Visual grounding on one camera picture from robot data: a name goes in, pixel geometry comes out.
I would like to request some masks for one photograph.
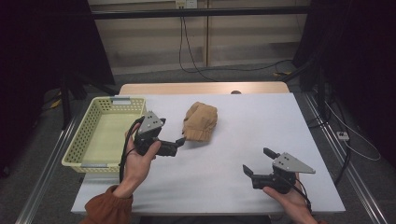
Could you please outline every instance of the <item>person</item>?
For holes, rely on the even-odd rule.
[[[133,127],[133,133],[139,126],[140,124],[136,124]],[[131,136],[126,148],[128,156],[123,180],[118,186],[111,186],[105,193],[93,197],[86,203],[87,215],[80,224],[131,223],[134,191],[148,176],[151,161],[155,160],[155,155],[160,147],[161,142],[156,141],[149,147],[148,152],[141,156],[135,151],[134,139]],[[326,223],[314,220],[306,207],[304,198],[294,189],[291,189],[287,194],[281,194],[274,189],[265,187],[263,192],[277,200],[295,223]]]

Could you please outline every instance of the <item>hand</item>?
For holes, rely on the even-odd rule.
[[[301,189],[301,186],[298,182],[295,184],[295,186],[298,189]],[[318,224],[306,207],[305,199],[295,189],[291,189],[287,194],[281,194],[270,187],[264,187],[262,191],[268,194],[271,198],[277,200],[282,205],[286,214],[288,214],[288,216],[295,223]]]
[[[132,130],[134,133],[140,124],[136,124]],[[149,174],[151,161],[155,159],[155,154],[161,147],[161,142],[154,142],[148,149],[148,152],[141,156],[134,149],[134,139],[129,138],[125,154],[128,154],[125,162],[124,177],[120,185],[113,191],[113,194],[119,198],[130,198],[139,185],[146,179]]]

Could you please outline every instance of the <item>yellow basket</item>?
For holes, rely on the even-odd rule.
[[[125,132],[144,113],[144,98],[92,99],[64,154],[62,165],[79,173],[118,173]]]

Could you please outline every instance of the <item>metal rail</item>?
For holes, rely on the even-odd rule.
[[[298,7],[242,7],[242,8],[189,8],[137,11],[93,11],[92,13],[45,13],[48,18],[69,20],[118,20],[139,18],[170,17],[209,17],[209,16],[252,16],[252,15],[288,15],[307,14],[310,6]]]
[[[308,96],[306,94],[305,100],[308,102],[308,105],[311,108],[315,117],[318,118],[318,122],[322,123],[323,120],[320,118],[319,112],[317,111],[316,102],[313,96]],[[337,160],[340,162],[341,165],[343,165],[344,157],[346,156],[347,153],[342,147],[341,143],[338,141],[338,138],[336,137],[334,131],[332,130],[332,127],[330,125],[325,124],[322,127],[322,131],[325,137],[327,138],[327,140],[329,141],[329,144],[335,156],[337,157]],[[373,223],[387,224],[388,221],[385,218],[385,216],[382,214],[382,211],[379,208],[379,205],[375,197],[373,196],[371,191],[367,188],[367,186],[364,184],[364,181],[361,179],[361,176],[359,175],[358,171],[353,166],[352,161],[349,162],[349,165],[346,168],[346,176],[348,177],[353,189],[361,199],[361,203],[366,209],[366,212],[369,215],[370,219],[373,221]]]
[[[79,110],[77,111],[79,115],[82,114],[82,107],[83,106],[80,106]],[[38,180],[35,182],[35,187],[30,193],[28,200],[26,201],[24,207],[20,212],[20,215],[18,216],[17,221],[15,222],[16,224],[32,223],[38,206],[40,205],[44,194],[49,186],[50,180],[55,173],[56,167],[59,164],[61,157],[64,155],[65,149],[67,148],[68,139],[70,139],[71,134],[78,126],[78,118],[80,117],[81,116],[74,116],[66,129],[61,132],[59,139],[44,167],[43,172],[41,173]]]

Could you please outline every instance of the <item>white table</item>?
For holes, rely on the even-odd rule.
[[[314,213],[345,211],[338,192],[306,127],[291,93],[144,95],[147,109],[166,123],[165,141],[181,137],[182,120],[196,101],[218,108],[219,120],[208,144],[187,142],[174,158],[157,157],[145,182],[134,193],[138,216],[264,215],[283,212],[281,206],[243,173],[272,173],[272,159],[263,147],[289,154],[313,167],[314,175],[300,175]],[[86,175],[72,208],[105,192],[118,177]]]

